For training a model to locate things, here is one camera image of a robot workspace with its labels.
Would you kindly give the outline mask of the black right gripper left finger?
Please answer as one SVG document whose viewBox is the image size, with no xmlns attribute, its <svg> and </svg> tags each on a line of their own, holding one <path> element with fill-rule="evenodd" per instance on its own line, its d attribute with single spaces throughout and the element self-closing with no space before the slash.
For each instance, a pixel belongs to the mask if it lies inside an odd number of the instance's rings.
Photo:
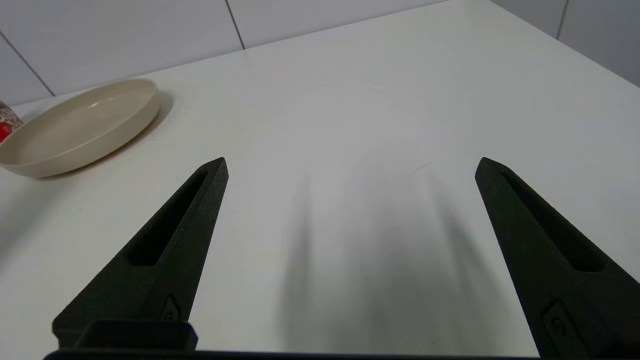
<svg viewBox="0 0 640 360">
<path fill-rule="evenodd" d="M 200 166 L 52 322 L 59 348 L 97 321 L 187 321 L 229 173 Z"/>
</svg>

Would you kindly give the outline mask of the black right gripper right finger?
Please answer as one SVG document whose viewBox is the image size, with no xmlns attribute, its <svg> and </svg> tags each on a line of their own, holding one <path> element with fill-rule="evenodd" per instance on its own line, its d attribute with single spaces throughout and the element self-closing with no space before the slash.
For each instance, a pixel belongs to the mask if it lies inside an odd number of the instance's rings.
<svg viewBox="0 0 640 360">
<path fill-rule="evenodd" d="M 638 281 L 507 166 L 475 181 L 539 355 L 638 359 Z"/>
</svg>

